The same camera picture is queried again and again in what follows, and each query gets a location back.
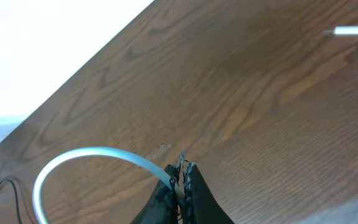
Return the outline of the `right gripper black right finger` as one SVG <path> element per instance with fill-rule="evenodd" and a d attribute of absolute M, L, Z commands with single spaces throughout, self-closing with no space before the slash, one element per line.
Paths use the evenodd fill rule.
<path fill-rule="evenodd" d="M 234 224 L 219 206 L 194 162 L 185 171 L 185 224 Z"/>

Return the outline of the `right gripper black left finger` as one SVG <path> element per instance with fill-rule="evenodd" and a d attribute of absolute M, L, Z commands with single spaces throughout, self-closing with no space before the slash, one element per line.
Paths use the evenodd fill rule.
<path fill-rule="evenodd" d="M 161 180 L 131 224 L 178 224 L 176 195 Z"/>

